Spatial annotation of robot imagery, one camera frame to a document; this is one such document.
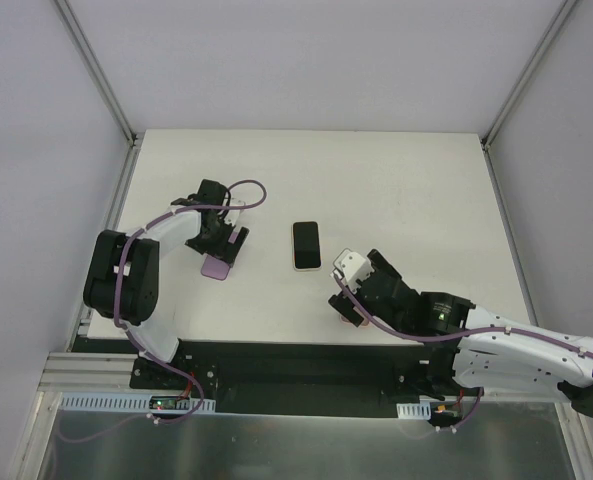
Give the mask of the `purple smartphone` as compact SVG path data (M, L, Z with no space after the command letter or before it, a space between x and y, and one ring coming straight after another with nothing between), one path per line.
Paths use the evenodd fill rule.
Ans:
M219 258L207 255L201 268L201 275L206 278L213 280L224 281L227 279L230 270L233 267L229 267Z

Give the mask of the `phone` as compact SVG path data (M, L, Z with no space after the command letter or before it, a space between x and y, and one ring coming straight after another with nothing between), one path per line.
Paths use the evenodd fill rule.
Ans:
M319 226L315 221L292 224L293 265L297 271L317 270L322 266Z

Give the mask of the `pink phone case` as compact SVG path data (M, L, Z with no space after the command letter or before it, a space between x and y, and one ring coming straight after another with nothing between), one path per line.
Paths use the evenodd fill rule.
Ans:
M339 317L343 322L357 328L367 327L370 324L370 321L357 311L348 312L347 314L340 313Z

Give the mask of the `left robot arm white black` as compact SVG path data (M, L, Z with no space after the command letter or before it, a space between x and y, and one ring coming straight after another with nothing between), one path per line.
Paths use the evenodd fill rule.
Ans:
M232 187L204 179L197 192L171 202L163 214L128 232L106 229L96 239L84 304L124 331L141 356L157 359L152 375L164 388L180 387L186 363L180 340L160 314L160 263L180 247L205 257L201 274L224 280L249 234L238 227L250 208Z

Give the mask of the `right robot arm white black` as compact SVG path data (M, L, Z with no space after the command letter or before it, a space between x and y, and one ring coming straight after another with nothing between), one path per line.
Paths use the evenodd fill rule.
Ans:
M417 291L377 251L345 249L333 262L329 305L349 323L434 346L431 395L453 389L533 392L593 418L593 336L521 324L446 292Z

